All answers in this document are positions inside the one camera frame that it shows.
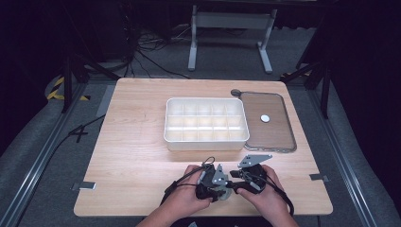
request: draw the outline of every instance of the gray carpet floor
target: gray carpet floor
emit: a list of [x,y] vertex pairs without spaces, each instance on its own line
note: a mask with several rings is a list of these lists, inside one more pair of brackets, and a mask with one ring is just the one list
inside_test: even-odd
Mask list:
[[[255,42],[261,33],[256,31],[236,31],[236,34],[221,30],[204,31],[199,36],[197,68],[187,71],[189,45],[187,36],[179,42],[160,50],[143,51],[145,55],[165,69],[184,74],[192,79],[249,79],[278,80],[283,73],[295,71],[297,60],[301,57],[314,29],[275,29],[271,33],[268,53],[273,73],[264,72]],[[126,73],[126,69],[115,72],[121,77],[138,78],[181,78],[172,75],[141,55]],[[317,165],[329,179],[325,183],[334,212],[320,217],[321,226],[366,226],[349,192],[349,185],[340,172],[335,151],[330,138],[315,111],[311,93],[295,79],[288,84],[288,90],[311,146]],[[47,95],[54,81],[44,93]],[[89,101],[79,101],[74,107],[67,123],[62,128],[61,139],[81,124],[96,119],[105,113],[115,81],[102,75],[92,75],[84,95],[91,96]],[[0,217],[5,214],[30,167],[36,160],[55,122],[61,116],[62,101],[49,100],[48,104],[26,125],[0,159]],[[366,162],[357,140],[341,107],[335,88],[331,86],[329,97],[329,120],[344,157],[354,170],[362,188],[366,203],[375,219],[374,226],[401,226],[400,217],[393,207],[392,199]],[[70,188],[73,183],[81,182],[96,144],[101,120],[85,128],[87,135],[77,142],[70,136],[52,156],[29,205],[21,218],[19,226],[134,226],[142,217],[124,218],[80,218],[73,209],[78,192]],[[301,226],[319,226],[317,217],[296,216]],[[238,226],[257,226],[249,223]]]

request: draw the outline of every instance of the light wood surface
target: light wood surface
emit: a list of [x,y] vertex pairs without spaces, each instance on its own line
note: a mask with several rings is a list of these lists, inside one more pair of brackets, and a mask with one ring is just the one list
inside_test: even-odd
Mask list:
[[[284,98],[297,149],[292,153],[238,151],[170,151],[164,127],[166,102],[171,97],[231,97],[230,91],[277,93]],[[79,191],[75,214],[88,216],[147,216],[158,207],[165,189],[182,177],[188,165],[209,156],[225,172],[246,154],[273,155],[263,164],[277,172],[297,215],[327,215],[333,211],[286,85],[274,81],[120,79],[114,90],[84,181],[95,190]],[[194,216],[258,216],[253,206],[232,194]]]

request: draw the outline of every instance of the white container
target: white container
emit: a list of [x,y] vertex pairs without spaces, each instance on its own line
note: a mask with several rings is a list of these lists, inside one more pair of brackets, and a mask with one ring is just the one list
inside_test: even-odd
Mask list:
[[173,97],[167,101],[169,150],[240,150],[249,137],[238,98]]

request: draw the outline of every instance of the yellow and black tape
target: yellow and black tape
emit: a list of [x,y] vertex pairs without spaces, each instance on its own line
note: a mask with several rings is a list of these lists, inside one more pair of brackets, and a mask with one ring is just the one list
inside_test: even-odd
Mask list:
[[[64,83],[64,77],[60,76],[59,79],[57,79],[56,83],[54,84],[53,88],[51,89],[50,94],[47,96],[47,100],[49,99],[64,100],[63,95],[57,95],[57,92],[59,91],[59,88],[63,83]],[[89,101],[91,100],[91,96],[82,96],[79,100]]]

